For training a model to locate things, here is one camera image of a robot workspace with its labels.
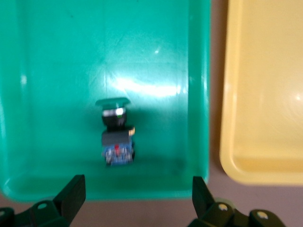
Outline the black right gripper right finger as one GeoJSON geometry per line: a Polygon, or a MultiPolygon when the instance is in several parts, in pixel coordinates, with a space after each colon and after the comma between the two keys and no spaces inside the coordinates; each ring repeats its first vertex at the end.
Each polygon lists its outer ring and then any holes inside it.
{"type": "Polygon", "coordinates": [[[193,177],[192,202],[197,218],[190,227],[283,227],[285,224],[273,212],[251,210],[249,215],[239,212],[229,202],[215,200],[200,176],[193,177]]]}

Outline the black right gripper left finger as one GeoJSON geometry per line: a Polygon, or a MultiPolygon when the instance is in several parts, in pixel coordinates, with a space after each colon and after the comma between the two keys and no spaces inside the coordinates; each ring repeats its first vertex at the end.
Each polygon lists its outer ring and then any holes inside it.
{"type": "Polygon", "coordinates": [[[16,214],[11,207],[0,209],[2,227],[69,227],[86,199],[84,175],[75,175],[51,200],[35,203],[16,214]]]}

